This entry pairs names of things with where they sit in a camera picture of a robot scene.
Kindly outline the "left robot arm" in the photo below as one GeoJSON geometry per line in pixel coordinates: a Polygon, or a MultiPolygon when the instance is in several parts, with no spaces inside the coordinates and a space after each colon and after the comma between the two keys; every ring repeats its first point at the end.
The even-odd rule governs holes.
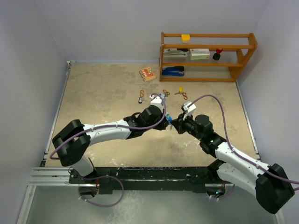
{"type": "Polygon", "coordinates": [[[84,156],[88,147],[109,140],[137,138],[147,130],[161,131],[167,126],[165,109],[150,105],[142,112],[108,124],[88,125],[75,119],[52,139],[52,143],[61,165],[73,168],[84,182],[91,183],[96,171],[91,160],[84,156]]]}

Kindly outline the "light-blue S carabiner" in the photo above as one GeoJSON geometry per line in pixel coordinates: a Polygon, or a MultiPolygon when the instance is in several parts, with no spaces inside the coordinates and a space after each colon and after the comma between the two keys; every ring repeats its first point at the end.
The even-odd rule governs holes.
{"type": "Polygon", "coordinates": [[[171,117],[171,115],[170,115],[170,114],[167,114],[165,117],[166,117],[166,119],[167,119],[169,122],[171,122],[171,121],[172,121],[172,117],[171,117]]]}

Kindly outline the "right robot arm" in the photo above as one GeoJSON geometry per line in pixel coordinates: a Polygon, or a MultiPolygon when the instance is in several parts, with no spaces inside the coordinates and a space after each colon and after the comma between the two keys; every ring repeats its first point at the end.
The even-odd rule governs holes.
{"type": "Polygon", "coordinates": [[[276,214],[294,195],[284,169],[260,162],[233,147],[213,129],[206,115],[195,118],[183,114],[171,121],[179,134],[188,133],[200,141],[202,150],[219,163],[208,170],[208,179],[230,182],[252,194],[267,212],[276,214]]]}

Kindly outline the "silver key with yellow tag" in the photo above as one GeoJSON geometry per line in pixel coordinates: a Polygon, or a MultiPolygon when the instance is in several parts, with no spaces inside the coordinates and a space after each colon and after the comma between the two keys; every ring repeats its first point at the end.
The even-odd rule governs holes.
{"type": "Polygon", "coordinates": [[[180,87],[179,87],[179,91],[178,91],[177,93],[175,93],[175,95],[177,95],[177,94],[182,95],[183,93],[184,93],[183,87],[180,86],[180,87]]]}

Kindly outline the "red S carabiner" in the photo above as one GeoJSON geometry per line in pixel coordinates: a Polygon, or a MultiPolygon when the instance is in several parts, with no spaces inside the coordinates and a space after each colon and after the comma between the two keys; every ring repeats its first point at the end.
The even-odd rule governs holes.
{"type": "Polygon", "coordinates": [[[185,92],[183,92],[182,95],[183,95],[184,100],[187,100],[187,99],[188,99],[187,94],[186,94],[185,92]]]}

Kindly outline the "silver key with black tag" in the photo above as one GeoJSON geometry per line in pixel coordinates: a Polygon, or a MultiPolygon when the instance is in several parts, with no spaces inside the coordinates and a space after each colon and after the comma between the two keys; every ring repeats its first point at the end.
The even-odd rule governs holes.
{"type": "Polygon", "coordinates": [[[139,99],[138,99],[138,103],[141,104],[143,101],[147,102],[147,100],[144,99],[143,97],[139,97],[139,99]]]}

